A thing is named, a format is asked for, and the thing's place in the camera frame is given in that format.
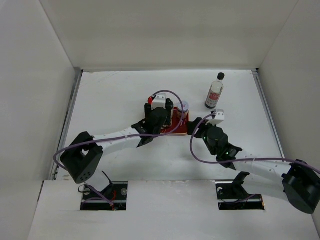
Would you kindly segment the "small pink-lidded spice jar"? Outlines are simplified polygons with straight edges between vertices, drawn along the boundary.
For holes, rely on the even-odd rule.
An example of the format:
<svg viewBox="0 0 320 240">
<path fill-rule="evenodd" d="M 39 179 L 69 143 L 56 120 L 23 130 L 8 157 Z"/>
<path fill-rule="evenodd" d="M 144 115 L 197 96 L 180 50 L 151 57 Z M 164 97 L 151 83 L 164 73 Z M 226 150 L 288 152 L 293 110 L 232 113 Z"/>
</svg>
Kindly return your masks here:
<svg viewBox="0 0 320 240">
<path fill-rule="evenodd" d="M 189 103 L 185 100 L 176 105 L 176 116 L 178 119 L 186 119 L 189 114 Z"/>
</svg>

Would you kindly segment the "red-capped sauce jar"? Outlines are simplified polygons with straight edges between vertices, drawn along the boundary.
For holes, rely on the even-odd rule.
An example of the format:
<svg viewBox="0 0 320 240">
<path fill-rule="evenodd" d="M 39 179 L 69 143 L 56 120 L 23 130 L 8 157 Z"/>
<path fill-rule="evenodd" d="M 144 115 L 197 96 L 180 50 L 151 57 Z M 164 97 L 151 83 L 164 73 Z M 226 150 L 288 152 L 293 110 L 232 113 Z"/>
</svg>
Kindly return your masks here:
<svg viewBox="0 0 320 240">
<path fill-rule="evenodd" d="M 147 103 L 148 103 L 149 105 L 151 105 L 152 102 L 153 102 L 153 100 L 154 100 L 154 97 L 153 97 L 153 96 L 150 96 L 150 97 L 147 99 Z"/>
</svg>

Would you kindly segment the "tall clear vinegar bottle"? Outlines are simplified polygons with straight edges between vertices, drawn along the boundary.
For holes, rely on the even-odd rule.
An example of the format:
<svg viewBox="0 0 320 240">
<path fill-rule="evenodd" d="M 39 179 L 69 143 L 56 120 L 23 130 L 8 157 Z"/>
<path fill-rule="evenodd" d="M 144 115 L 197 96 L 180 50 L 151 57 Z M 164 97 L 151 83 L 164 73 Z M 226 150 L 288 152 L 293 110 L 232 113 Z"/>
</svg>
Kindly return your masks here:
<svg viewBox="0 0 320 240">
<path fill-rule="evenodd" d="M 220 99 L 220 96 L 223 92 L 224 85 L 223 80 L 225 78 L 225 74 L 223 72 L 220 72 L 217 75 L 217 79 L 212 82 L 207 98 L 205 100 L 205 106 L 209 109 L 214 109 Z"/>
</svg>

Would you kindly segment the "black-capped white bottle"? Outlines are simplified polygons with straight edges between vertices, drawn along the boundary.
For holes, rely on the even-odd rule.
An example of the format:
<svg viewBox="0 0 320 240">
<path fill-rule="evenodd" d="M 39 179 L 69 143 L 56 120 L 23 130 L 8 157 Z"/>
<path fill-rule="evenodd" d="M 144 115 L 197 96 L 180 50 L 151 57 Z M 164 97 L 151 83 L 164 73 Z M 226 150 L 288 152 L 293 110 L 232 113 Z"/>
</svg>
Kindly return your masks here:
<svg viewBox="0 0 320 240">
<path fill-rule="evenodd" d="M 165 109 L 167 110 L 168 115 L 170 116 L 170 118 L 172 118 L 173 114 L 174 114 L 174 103 L 170 98 L 166 99 Z"/>
</svg>

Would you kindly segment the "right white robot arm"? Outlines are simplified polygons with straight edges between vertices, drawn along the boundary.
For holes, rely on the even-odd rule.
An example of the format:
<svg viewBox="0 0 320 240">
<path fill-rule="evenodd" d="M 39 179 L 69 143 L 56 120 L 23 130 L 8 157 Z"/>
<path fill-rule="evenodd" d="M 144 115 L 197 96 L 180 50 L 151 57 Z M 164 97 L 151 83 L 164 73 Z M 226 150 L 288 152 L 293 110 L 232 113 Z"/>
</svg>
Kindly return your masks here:
<svg viewBox="0 0 320 240">
<path fill-rule="evenodd" d="M 315 212 L 320 202 L 319 169 L 300 159 L 253 156 L 229 143 L 223 129 L 204 118 L 186 125 L 190 138 L 203 140 L 215 157 L 210 164 L 239 172 L 231 189 L 236 197 L 245 197 L 252 188 L 255 194 L 283 199 L 305 214 Z"/>
</svg>

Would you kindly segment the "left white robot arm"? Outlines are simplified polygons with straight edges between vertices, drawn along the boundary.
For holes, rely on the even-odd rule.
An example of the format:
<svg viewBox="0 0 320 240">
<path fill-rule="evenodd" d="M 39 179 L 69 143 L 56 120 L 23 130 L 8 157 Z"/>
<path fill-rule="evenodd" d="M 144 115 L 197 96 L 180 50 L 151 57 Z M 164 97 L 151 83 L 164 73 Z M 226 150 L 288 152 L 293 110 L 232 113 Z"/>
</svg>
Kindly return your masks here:
<svg viewBox="0 0 320 240">
<path fill-rule="evenodd" d="M 60 157 L 61 163 L 76 184 L 85 183 L 87 186 L 93 187 L 96 195 L 103 200 L 112 195 L 112 181 L 99 169 L 102 157 L 124 149 L 147 145 L 154 140 L 155 135 L 160 134 L 164 126 L 171 123 L 174 104 L 170 99 L 166 100 L 165 107 L 151 109 L 151 105 L 146 103 L 144 108 L 145 119 L 125 130 L 101 136 L 92 136 L 85 131 L 76 137 L 71 143 L 72 146 L 94 141 L 68 149 Z M 103 138 L 113 138 L 114 140 L 95 142 Z"/>
</svg>

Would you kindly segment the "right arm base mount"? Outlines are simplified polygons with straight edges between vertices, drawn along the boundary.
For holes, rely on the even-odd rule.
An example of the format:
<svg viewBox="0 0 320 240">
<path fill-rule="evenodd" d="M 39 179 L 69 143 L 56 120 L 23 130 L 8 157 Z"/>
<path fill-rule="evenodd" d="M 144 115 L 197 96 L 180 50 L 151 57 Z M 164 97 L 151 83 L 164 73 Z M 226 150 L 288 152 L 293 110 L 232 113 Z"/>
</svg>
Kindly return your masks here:
<svg viewBox="0 0 320 240">
<path fill-rule="evenodd" d="M 245 179 L 249 175 L 248 172 L 240 172 L 233 180 L 215 182 L 220 211 L 265 210 L 262 196 L 249 194 L 243 188 Z"/>
</svg>

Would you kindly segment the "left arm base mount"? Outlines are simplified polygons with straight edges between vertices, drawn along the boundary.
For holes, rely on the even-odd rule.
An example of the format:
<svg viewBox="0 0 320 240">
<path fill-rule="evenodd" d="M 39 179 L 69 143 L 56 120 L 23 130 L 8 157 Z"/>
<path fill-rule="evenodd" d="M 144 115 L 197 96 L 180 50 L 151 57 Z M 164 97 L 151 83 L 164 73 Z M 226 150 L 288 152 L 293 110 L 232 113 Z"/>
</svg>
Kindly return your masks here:
<svg viewBox="0 0 320 240">
<path fill-rule="evenodd" d="M 109 201 L 113 202 L 110 205 L 102 199 L 97 193 L 93 192 L 87 185 L 83 184 L 78 187 L 78 192 L 81 196 L 81 211 L 126 211 L 127 210 L 127 196 L 128 196 L 128 182 L 115 181 L 112 183 L 105 193 Z"/>
</svg>

